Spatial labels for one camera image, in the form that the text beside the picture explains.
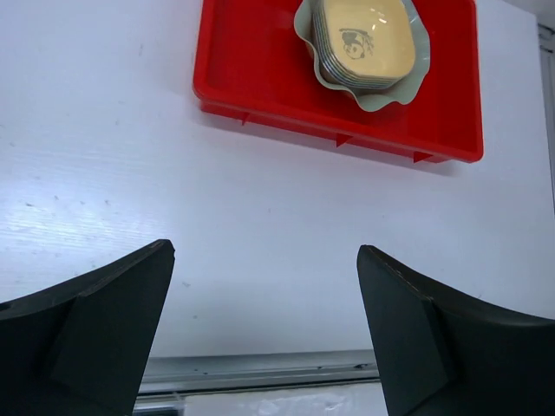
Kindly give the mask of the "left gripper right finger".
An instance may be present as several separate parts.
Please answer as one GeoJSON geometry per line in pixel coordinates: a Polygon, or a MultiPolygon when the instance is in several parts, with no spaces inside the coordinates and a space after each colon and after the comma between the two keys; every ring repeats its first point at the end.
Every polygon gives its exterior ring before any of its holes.
{"type": "Polygon", "coordinates": [[[469,296],[371,245],[356,267],[389,414],[553,414],[553,320],[469,296]]]}

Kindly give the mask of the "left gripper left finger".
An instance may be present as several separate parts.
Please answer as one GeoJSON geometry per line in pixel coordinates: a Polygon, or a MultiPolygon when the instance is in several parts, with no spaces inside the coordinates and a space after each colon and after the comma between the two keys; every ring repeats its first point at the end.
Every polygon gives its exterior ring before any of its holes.
{"type": "Polygon", "coordinates": [[[174,247],[1,304],[3,415],[130,415],[159,325],[174,247]]]}

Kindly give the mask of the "large green scalloped bowl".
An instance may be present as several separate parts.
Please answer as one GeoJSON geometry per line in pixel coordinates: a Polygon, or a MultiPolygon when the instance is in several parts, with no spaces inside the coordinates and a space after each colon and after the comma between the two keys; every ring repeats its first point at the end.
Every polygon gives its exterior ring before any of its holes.
{"type": "Polygon", "coordinates": [[[312,58],[318,82],[333,91],[346,94],[365,112],[376,112],[391,103],[408,105],[416,96],[431,66],[431,42],[428,31],[412,1],[404,3],[415,42],[416,61],[412,71],[386,89],[353,89],[332,81],[324,71],[314,43],[312,11],[317,1],[303,1],[294,16],[296,35],[304,41],[312,58]]]}

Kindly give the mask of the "yellow square plate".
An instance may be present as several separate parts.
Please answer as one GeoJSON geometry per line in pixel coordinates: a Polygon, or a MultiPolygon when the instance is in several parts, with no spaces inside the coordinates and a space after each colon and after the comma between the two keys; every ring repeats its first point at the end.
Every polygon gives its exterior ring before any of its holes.
{"type": "Polygon", "coordinates": [[[415,65],[415,42],[401,1],[317,1],[312,26],[324,71],[345,87],[386,89],[415,65]]]}

